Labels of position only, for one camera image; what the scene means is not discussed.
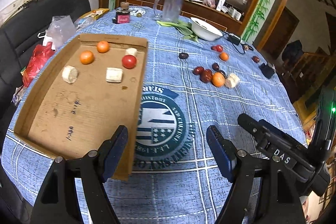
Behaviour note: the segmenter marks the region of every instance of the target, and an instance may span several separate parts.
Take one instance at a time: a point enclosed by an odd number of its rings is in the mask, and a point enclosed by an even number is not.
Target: bottle cap
[[[121,9],[128,9],[129,3],[128,2],[120,2],[120,8]]]

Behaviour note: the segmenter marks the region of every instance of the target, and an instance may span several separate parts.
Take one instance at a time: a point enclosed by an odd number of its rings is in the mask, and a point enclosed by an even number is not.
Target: red tomato
[[[125,55],[121,60],[122,65],[126,69],[133,69],[137,65],[137,59],[133,55]]]
[[[223,51],[223,47],[221,45],[217,45],[216,46],[216,51],[222,52]]]

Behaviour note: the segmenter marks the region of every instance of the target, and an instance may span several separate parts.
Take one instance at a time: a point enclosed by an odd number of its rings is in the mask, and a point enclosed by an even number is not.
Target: cardboard tray
[[[96,44],[108,41],[110,50],[99,53]],[[125,49],[137,48],[137,66],[121,65]],[[81,34],[50,62],[32,87],[14,127],[15,135],[52,159],[61,155],[76,159],[98,149],[120,124],[128,128],[129,140],[114,178],[127,180],[132,172],[135,137],[146,67],[147,40],[106,34]],[[80,53],[91,50],[95,61],[80,62]],[[62,70],[78,69],[76,82],[62,79]],[[123,69],[121,83],[106,82],[106,68]]]

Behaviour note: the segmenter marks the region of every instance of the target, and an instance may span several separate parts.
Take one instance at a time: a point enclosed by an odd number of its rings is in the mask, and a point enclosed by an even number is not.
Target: wooden door
[[[285,7],[263,50],[277,59],[298,24],[298,18]]]
[[[328,27],[329,27],[329,35],[330,35],[330,46],[328,46],[330,55],[336,50],[336,17],[326,13]]]

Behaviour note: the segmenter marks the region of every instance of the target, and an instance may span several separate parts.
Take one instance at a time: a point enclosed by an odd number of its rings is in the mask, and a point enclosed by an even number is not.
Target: metal screw
[[[247,155],[245,150],[238,150],[237,154],[239,157],[245,157]]]
[[[98,154],[97,150],[91,150],[89,152],[89,157],[95,157]]]
[[[58,157],[55,159],[55,162],[60,163],[62,160],[63,160],[63,158],[62,158],[61,156],[58,156]]]
[[[281,159],[279,156],[273,155],[272,160],[274,160],[275,162],[279,162]]]

